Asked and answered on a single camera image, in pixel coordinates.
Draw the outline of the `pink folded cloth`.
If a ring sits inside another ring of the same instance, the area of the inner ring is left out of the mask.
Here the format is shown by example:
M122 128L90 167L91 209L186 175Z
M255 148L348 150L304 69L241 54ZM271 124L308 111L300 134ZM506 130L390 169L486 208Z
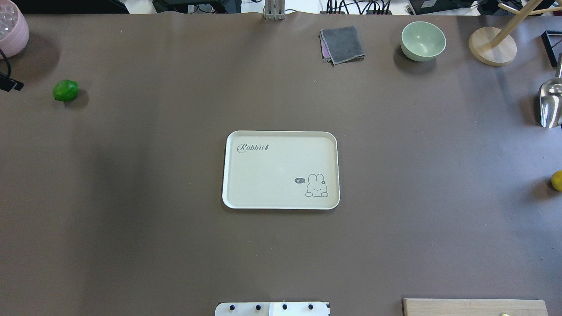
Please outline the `pink folded cloth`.
M325 62L331 62L331 61L332 61L331 55L329 54L327 45L325 44L325 41L324 41L324 39L322 38L322 36L319 36L319 40L320 40L320 42L321 42L322 59L323 59Z

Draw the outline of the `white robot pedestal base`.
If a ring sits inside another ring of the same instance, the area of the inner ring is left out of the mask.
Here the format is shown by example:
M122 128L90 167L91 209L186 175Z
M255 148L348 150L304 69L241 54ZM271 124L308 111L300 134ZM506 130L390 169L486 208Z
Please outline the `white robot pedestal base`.
M329 316L328 302L223 302L215 316Z

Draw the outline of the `steel scoop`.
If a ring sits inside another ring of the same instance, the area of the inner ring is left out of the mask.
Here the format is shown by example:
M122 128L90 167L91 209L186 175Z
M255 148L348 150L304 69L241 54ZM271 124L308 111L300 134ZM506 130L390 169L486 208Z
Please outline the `steel scoop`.
M540 124L544 128L560 126L562 122L562 54L554 78L540 86Z

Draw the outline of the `pink bowl of ice cubes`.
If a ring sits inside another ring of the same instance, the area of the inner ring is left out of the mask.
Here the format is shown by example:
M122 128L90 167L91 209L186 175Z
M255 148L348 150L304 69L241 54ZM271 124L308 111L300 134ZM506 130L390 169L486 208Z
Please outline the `pink bowl of ice cubes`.
M22 52L28 44L29 27L22 11L14 2L2 0L0 5L0 47L6 57L12 57Z

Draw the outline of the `yellow lemon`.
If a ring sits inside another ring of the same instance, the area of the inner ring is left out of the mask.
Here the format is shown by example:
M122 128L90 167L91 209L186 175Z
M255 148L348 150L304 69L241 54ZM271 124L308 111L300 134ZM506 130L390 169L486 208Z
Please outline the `yellow lemon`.
M551 176L551 185L558 192L562 192L562 170L554 172Z

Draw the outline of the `green lime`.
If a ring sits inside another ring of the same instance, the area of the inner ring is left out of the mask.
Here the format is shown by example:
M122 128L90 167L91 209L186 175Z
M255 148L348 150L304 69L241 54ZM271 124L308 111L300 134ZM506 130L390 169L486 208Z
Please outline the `green lime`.
M78 82L72 80L62 80L53 88L53 97L57 101L68 102L74 100L79 93Z

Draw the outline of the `bamboo cutting board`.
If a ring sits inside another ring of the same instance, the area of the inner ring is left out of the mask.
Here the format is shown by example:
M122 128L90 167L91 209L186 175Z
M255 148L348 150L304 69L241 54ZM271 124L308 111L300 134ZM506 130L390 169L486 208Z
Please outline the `bamboo cutting board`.
M406 316L547 316L542 300L404 298Z

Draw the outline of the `cream rabbit tray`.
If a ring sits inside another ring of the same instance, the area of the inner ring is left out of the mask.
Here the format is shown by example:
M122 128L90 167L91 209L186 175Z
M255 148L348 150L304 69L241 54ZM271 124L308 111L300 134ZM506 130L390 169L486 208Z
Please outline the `cream rabbit tray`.
M227 207L331 210L340 199L333 134L238 130L227 137L222 188Z

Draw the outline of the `black frame stand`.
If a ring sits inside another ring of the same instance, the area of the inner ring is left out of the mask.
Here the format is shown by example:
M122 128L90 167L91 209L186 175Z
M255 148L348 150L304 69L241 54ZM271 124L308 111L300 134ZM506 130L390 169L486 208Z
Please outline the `black frame stand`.
M554 52L554 48L560 44L562 31L545 30L542 32L540 38L543 42L546 55L552 67L558 65L558 58Z

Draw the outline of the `wooden cup stand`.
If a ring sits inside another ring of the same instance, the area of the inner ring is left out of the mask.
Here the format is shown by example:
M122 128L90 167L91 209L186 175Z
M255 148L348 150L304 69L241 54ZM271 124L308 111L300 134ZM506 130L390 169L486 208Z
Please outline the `wooden cup stand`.
M484 64L500 67L512 62L517 53L517 46L510 33L527 16L562 10L561 1L556 0L557 7L536 10L540 0L529 0L521 10L516 10L505 4L498 4L499 8L514 14L510 22L503 29L483 27L474 31L468 40L469 49L475 58Z

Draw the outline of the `grey folded cloth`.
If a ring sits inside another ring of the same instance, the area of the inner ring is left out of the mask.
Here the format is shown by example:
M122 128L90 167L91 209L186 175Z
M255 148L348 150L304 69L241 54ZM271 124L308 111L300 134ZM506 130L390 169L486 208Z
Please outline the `grey folded cloth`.
M327 45L333 65L364 59L363 44L356 26L322 29L320 36Z

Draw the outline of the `aluminium frame post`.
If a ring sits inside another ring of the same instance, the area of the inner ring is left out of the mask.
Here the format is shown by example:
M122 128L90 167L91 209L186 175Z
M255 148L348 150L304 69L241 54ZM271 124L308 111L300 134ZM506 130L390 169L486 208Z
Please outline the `aluminium frame post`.
M265 0L263 14L267 21L285 20L285 0Z

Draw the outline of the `pale green bowl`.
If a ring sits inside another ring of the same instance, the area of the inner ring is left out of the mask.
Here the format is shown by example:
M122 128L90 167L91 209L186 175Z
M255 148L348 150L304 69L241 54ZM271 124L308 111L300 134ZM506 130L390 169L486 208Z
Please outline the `pale green bowl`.
M442 30L429 22L409 23L401 32L401 50L413 61L433 60L445 50L446 46L447 40Z

